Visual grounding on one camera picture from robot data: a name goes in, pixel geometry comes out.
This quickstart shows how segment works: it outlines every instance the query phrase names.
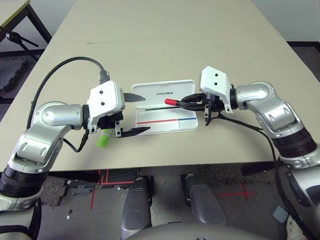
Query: red tape mark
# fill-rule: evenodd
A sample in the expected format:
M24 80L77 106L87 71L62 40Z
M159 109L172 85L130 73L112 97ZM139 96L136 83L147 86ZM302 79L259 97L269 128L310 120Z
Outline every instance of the red tape mark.
M92 209L94 208L95 192L96 192L96 189L94 188L94 189L92 190L90 210L92 210Z
M244 199L245 199L246 202L248 202L248 196L247 196L247 194L245 194L246 193L246 185L245 185L245 183L242 182L241 186L242 186L242 191L244 193Z
M109 169L106 170L105 181L104 175L101 175L101 180L98 181L98 185L121 185L121 184L133 184L134 181L112 181L109 182Z
M246 202L248 202L248 196L253 195L252 191L246 191L246 185L244 182L241 183L242 192L222 192L218 193L219 197L231 197L231 196L244 196Z
M232 196L250 196L253 194L254 193L252 191L247 191L247 192L222 192L222 193L218 193L217 195L219 197L232 197Z

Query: blue line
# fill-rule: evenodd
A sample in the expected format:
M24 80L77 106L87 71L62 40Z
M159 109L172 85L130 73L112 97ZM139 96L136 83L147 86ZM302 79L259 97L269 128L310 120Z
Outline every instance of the blue line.
M196 117L189 117L189 118L179 118L178 121L182 121L182 120L195 120L197 119Z

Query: wall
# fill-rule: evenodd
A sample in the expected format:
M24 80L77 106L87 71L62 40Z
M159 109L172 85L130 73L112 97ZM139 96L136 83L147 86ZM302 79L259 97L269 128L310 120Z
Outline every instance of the wall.
M54 35L75 1L76 0L31 0L30 5L50 34ZM22 37L39 45L39 48L37 48L26 43L25 45L29 49L44 49L47 46L45 40L41 37L27 17L18 24L14 31L19 33ZM23 49L20 46L7 39L0 42L0 52L21 50Z
M252 0L287 41L320 41L320 0Z
M31 6L53 35L76 0L31 0ZM252 0L287 41L320 42L320 0ZM44 49L47 44L38 31L24 19L14 31ZM0 52L19 51L20 46L4 39Z

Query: green sponge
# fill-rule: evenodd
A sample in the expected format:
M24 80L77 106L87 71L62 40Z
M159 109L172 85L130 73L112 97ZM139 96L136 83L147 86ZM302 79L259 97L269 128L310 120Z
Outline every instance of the green sponge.
M99 148L105 148L109 142L110 136L113 131L113 129L102 130L102 133L95 145Z

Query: desk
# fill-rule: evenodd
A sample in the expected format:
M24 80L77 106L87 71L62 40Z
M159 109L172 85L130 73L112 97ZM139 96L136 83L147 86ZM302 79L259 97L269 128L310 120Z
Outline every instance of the desk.
M198 84L206 66L227 73L236 87L269 82L320 140L320 85L250 0L78 0L0 123L0 168L25 130L41 81L74 56L98 60L124 92L137 83L193 79ZM98 84L94 64L72 62L52 76L38 103L86 104ZM121 123L125 130L135 126L135 112L128 103ZM236 110L229 117L258 125L249 111ZM96 147L99 132L91 134L80 153L65 144L52 170L272 161L260 134L222 120L205 127L203 113L198 120L197 131L112 137L107 148ZM83 133L71 131L65 137L79 146Z
M12 31L25 17L28 17L44 40L49 43L51 35L41 22L30 0L0 0L0 26ZM6 33L0 30L0 42Z

